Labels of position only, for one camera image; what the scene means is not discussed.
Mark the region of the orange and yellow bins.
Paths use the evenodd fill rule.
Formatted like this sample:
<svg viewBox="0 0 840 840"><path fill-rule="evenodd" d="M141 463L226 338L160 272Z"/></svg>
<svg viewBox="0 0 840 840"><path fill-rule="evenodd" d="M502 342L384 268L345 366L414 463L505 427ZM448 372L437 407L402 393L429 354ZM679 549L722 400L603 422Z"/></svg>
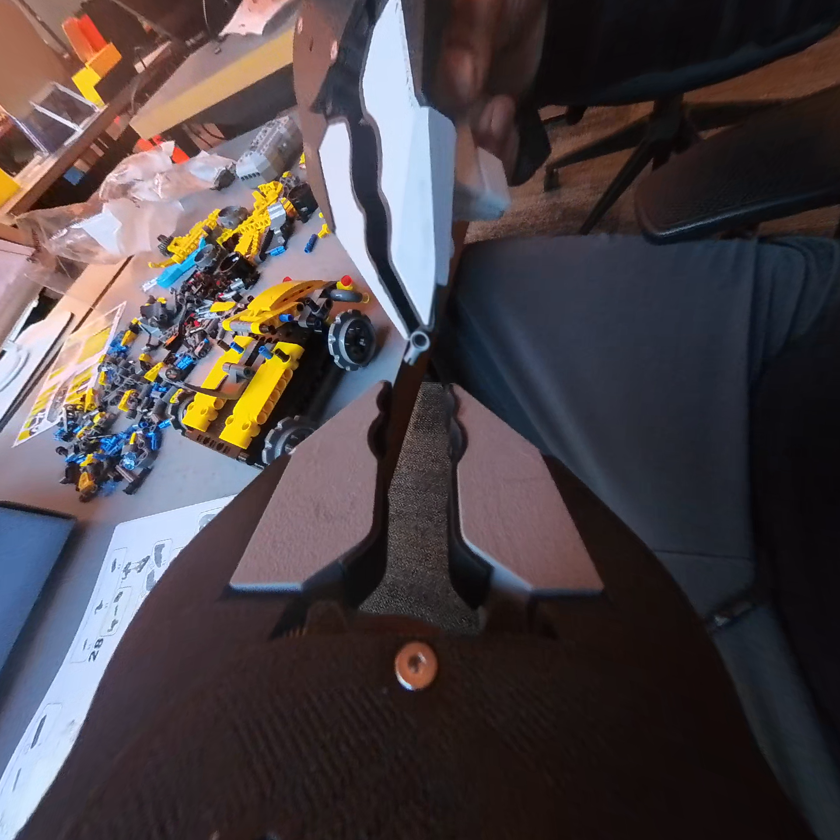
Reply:
<svg viewBox="0 0 840 840"><path fill-rule="evenodd" d="M104 38L88 14L67 17L61 27L82 62L81 69L72 76L74 84L84 99L97 109L104 109L106 103L97 85L121 62L119 49Z"/></svg>

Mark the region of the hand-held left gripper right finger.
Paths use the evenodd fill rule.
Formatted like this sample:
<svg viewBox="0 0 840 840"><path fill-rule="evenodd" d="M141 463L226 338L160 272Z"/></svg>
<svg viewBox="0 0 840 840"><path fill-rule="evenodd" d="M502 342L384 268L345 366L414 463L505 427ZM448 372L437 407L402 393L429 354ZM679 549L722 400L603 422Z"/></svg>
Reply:
<svg viewBox="0 0 840 840"><path fill-rule="evenodd" d="M456 534L490 592L594 596L604 584L542 453L463 388L454 401Z"/></svg>

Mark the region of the yellow sticker sheet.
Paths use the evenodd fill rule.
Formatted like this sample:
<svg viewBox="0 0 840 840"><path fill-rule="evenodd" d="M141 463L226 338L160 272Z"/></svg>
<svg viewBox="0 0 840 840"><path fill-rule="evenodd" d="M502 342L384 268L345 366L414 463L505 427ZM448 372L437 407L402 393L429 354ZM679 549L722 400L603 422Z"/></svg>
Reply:
<svg viewBox="0 0 840 840"><path fill-rule="evenodd" d="M13 443L29 441L61 422L66 408L84 406L96 371L117 332L126 302L93 317L71 334L41 383Z"/></svg>

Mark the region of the paper sheet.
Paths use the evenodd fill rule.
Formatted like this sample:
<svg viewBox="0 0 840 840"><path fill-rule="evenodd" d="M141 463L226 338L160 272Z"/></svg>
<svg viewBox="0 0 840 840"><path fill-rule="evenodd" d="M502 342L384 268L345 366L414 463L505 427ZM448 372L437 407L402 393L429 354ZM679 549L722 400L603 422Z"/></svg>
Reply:
<svg viewBox="0 0 840 840"><path fill-rule="evenodd" d="M242 1L219 35L262 35L273 19L297 5L298 1Z"/></svg>

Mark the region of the open instruction booklet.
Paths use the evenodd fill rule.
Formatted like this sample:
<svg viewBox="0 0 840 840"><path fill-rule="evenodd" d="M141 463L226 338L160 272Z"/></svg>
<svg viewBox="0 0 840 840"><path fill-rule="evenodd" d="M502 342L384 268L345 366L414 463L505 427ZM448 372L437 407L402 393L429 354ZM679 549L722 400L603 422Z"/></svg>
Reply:
<svg viewBox="0 0 840 840"><path fill-rule="evenodd" d="M72 644L1 779L1 838L12 839L67 761L126 627L179 552L233 496L117 525Z"/></svg>

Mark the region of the clear acrylic box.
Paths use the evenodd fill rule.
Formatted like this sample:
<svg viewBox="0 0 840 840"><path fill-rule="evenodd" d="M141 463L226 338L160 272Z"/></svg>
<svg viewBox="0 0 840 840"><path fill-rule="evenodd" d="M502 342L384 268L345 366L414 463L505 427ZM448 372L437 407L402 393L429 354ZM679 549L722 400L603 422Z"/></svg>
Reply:
<svg viewBox="0 0 840 840"><path fill-rule="evenodd" d="M100 111L80 93L56 81L47 83L28 103L30 108L21 123L46 154L61 149Z"/></svg>

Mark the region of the yellow brick toy vehicle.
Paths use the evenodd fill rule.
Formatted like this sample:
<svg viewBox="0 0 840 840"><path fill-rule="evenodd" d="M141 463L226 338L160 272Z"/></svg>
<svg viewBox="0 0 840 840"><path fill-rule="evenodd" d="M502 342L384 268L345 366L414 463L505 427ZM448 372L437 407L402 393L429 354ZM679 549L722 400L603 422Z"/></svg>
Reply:
<svg viewBox="0 0 840 840"><path fill-rule="evenodd" d="M263 469L322 423L339 379L374 359L370 295L349 276L292 280L218 312L226 342L200 385L186 384L172 424L184 437Z"/></svg>

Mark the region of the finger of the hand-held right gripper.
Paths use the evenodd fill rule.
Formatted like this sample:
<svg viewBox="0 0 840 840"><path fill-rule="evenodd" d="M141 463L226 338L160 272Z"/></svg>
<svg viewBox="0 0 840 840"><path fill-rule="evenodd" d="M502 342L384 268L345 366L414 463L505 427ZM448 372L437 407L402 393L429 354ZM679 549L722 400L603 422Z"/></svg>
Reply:
<svg viewBox="0 0 840 840"><path fill-rule="evenodd" d="M333 120L318 153L332 231L396 330L409 337L420 321L392 265L374 132L347 119Z"/></svg>
<svg viewBox="0 0 840 840"><path fill-rule="evenodd" d="M448 278L453 221L456 129L421 103L415 89L404 2L385 2L373 26L361 74L364 115L379 151L390 260L409 313L383 304L399 330L427 328L434 297Z"/></svg>

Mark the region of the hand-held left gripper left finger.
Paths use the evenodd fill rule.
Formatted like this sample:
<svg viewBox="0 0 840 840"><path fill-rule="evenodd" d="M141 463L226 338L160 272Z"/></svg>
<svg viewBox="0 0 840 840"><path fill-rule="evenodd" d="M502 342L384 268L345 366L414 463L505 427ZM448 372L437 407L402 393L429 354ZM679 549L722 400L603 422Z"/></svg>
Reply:
<svg viewBox="0 0 840 840"><path fill-rule="evenodd" d="M236 592L299 593L343 576L381 507L375 434L391 384L378 381L297 445L229 582Z"/></svg>

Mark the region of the grey brick battery box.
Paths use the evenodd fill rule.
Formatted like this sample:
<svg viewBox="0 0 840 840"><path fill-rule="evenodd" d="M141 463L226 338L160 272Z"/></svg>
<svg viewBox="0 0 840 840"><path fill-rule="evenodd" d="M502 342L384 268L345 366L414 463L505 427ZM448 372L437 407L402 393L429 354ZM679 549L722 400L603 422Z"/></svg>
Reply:
<svg viewBox="0 0 840 840"><path fill-rule="evenodd" d="M298 122L282 114L259 128L247 150L236 161L237 178L243 182L273 182L288 172L303 153Z"/></svg>

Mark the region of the person's right hand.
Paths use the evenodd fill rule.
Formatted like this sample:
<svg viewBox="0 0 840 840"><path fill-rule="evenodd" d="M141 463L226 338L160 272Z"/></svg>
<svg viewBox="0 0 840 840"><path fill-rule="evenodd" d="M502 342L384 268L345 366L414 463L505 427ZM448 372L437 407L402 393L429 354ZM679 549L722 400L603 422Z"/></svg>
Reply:
<svg viewBox="0 0 840 840"><path fill-rule="evenodd" d="M451 2L432 101L515 180L518 110L538 73L549 16L547 1Z"/></svg>

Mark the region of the blue cardboard box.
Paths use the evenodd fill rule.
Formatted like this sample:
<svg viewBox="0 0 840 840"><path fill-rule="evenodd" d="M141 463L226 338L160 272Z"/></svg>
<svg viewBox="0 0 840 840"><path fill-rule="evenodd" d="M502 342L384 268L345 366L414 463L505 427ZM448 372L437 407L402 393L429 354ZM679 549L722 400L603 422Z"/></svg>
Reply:
<svg viewBox="0 0 840 840"><path fill-rule="evenodd" d="M1 502L1 666L23 632L76 519L65 513Z"/></svg>

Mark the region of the wood-edged table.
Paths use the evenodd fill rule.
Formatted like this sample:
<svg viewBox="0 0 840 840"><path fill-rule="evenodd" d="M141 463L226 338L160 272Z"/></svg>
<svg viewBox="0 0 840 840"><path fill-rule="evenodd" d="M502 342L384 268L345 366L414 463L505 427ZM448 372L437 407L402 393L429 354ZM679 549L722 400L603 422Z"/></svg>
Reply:
<svg viewBox="0 0 840 840"><path fill-rule="evenodd" d="M291 65L294 19L263 35L206 43L178 66L130 121L141 138L165 131Z"/></svg>

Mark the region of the person's legs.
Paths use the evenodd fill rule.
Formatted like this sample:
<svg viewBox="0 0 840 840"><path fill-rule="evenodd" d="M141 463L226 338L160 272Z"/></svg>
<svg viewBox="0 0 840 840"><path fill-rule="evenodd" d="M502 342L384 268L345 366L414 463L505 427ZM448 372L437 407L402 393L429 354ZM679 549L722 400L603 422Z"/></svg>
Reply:
<svg viewBox="0 0 840 840"><path fill-rule="evenodd" d="M711 631L765 757L838 838L839 248L468 245L436 366L561 460Z"/></svg>

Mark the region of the pile of small brick pieces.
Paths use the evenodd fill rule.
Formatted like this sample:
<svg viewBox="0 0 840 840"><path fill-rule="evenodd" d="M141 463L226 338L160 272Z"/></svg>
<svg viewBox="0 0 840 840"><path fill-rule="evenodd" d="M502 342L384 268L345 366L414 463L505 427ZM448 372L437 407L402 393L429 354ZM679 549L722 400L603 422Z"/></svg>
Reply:
<svg viewBox="0 0 840 840"><path fill-rule="evenodd" d="M79 501L117 485L131 495L158 458L186 384L200 385L228 341L220 310L245 305L260 279L259 265L287 251L296 222L316 211L309 184L285 173L259 185L252 207L212 211L182 236L159 237L164 257L157 285L172 279L166 296L150 296L139 317L110 342L84 406L69 406L56 426L61 483Z"/></svg>

